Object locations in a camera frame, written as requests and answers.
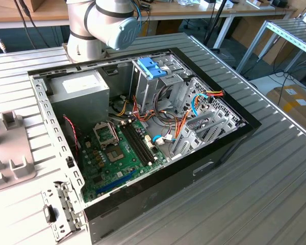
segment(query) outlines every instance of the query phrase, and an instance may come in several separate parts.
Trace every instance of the metal shelf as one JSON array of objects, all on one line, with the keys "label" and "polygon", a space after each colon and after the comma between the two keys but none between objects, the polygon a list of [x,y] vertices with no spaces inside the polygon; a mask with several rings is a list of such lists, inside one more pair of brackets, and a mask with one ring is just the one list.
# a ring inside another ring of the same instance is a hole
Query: metal shelf
[{"label": "metal shelf", "polygon": [[262,25],[243,59],[239,63],[236,72],[240,73],[243,70],[253,50],[258,45],[260,39],[267,29],[273,31],[274,34],[264,47],[263,51],[260,53],[259,57],[263,56],[263,54],[271,47],[272,42],[275,40],[277,35],[283,37],[285,40],[291,42],[301,50],[301,52],[299,52],[298,55],[293,59],[293,62],[290,63],[290,65],[286,68],[286,71],[290,69],[294,62],[296,62],[302,52],[306,52],[306,23],[300,19],[267,20]]}]

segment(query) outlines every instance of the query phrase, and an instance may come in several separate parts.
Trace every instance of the blue drive bay latch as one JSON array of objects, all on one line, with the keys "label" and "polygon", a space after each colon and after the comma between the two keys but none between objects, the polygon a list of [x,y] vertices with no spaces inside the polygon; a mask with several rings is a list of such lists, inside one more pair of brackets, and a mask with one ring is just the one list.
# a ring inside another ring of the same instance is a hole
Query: blue drive bay latch
[{"label": "blue drive bay latch", "polygon": [[161,70],[150,57],[138,59],[137,63],[144,69],[150,78],[159,78],[167,75],[167,72]]}]

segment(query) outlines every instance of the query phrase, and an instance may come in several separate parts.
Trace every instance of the desk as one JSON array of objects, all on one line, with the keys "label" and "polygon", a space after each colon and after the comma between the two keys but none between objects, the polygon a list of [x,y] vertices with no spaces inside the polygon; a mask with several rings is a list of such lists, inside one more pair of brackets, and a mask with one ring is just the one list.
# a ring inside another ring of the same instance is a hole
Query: desk
[{"label": "desk", "polygon": [[[138,38],[112,57],[178,47],[261,123],[229,160],[99,244],[306,244],[306,131],[183,33]],[[0,54],[0,112],[25,119],[37,176],[0,191],[0,244],[55,245],[40,191],[63,172],[27,70],[68,64],[61,47]],[[63,245],[89,245],[86,231]]]},{"label": "desk", "polygon": [[[221,17],[226,17],[226,21],[213,48],[220,48],[235,17],[284,15],[284,19],[288,19],[295,10],[295,8],[286,10],[281,8],[277,8],[276,10],[259,10],[247,4],[245,0],[240,0],[240,3],[235,4],[233,8],[223,10]],[[156,2],[151,4],[150,20],[209,18],[211,14],[212,9],[207,10],[198,4],[192,7],[184,7],[177,2]],[[142,15],[143,19],[146,20],[147,13],[143,11]],[[69,25],[67,5],[64,0],[46,0],[35,13],[32,13],[32,17],[38,27]],[[31,27],[32,25],[30,22],[27,22],[27,26]],[[20,22],[17,10],[0,7],[0,28],[21,27],[23,25]]]}]

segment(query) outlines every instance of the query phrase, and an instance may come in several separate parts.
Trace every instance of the slotted aluminum surface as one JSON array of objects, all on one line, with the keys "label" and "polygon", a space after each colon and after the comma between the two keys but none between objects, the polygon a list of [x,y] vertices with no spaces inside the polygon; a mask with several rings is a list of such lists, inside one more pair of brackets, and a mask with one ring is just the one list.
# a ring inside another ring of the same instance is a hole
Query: slotted aluminum surface
[{"label": "slotted aluminum surface", "polygon": [[306,52],[306,23],[302,20],[272,20],[266,27]]},{"label": "slotted aluminum surface", "polygon": [[[178,47],[262,122],[218,169],[100,244],[306,244],[306,132],[192,37],[137,39],[112,56]],[[68,64],[62,48],[0,55],[0,112],[25,118],[37,176],[0,191],[0,244],[55,244],[40,191],[63,173],[27,70]],[[90,244],[81,231],[62,244]]]}]

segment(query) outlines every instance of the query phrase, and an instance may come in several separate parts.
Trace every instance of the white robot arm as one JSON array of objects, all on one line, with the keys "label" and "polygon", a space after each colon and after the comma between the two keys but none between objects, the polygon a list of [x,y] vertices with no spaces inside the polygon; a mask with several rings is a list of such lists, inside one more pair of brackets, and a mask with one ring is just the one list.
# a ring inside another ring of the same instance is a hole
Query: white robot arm
[{"label": "white robot arm", "polygon": [[131,0],[67,0],[70,37],[67,51],[72,60],[83,62],[102,56],[102,44],[127,48],[138,34]]}]

